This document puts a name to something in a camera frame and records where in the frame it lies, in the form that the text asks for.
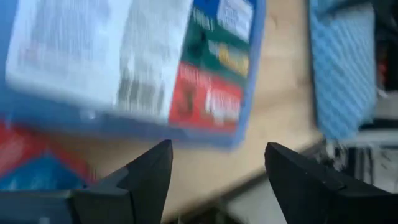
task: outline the blue towel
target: blue towel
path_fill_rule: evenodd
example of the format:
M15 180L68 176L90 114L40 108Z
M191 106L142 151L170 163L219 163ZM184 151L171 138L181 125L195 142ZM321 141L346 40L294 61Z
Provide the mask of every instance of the blue towel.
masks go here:
M327 139L353 137L376 104L372 5L326 15L339 0L310 0L318 128Z

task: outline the white label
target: white label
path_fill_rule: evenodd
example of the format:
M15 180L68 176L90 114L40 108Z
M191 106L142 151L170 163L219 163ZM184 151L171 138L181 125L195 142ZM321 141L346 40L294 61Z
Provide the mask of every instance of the white label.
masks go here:
M206 93L206 112L212 114L218 124L225 121L237 122L241 109L241 100L219 90L208 90Z
M253 6L246 0L221 0L218 6L218 23L226 30L249 42Z
M119 107L167 122L192 1L134 1L121 52Z
M167 122L191 3L19 1L6 80L53 100Z

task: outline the wooden table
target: wooden table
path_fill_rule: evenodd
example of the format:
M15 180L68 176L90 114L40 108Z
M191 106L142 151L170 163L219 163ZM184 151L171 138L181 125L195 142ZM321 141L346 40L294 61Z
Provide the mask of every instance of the wooden table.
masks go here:
M314 125L306 0L267 0L266 34L246 140L232 153L175 147L164 216L245 182L264 170L267 142L301 150L322 137ZM55 136L108 175L156 142Z

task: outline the barcode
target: barcode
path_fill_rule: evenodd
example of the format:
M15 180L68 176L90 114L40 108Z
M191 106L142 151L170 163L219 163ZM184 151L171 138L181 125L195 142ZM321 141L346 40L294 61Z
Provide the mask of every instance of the barcode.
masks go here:
M137 77L123 77L118 94L119 106L127 112L160 114L164 100L164 87L143 82Z

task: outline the green label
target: green label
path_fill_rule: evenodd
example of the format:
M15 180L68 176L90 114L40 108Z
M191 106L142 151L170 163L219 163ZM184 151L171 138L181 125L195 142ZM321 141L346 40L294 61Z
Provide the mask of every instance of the green label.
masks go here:
M249 45L193 8L182 61L244 87L250 64Z

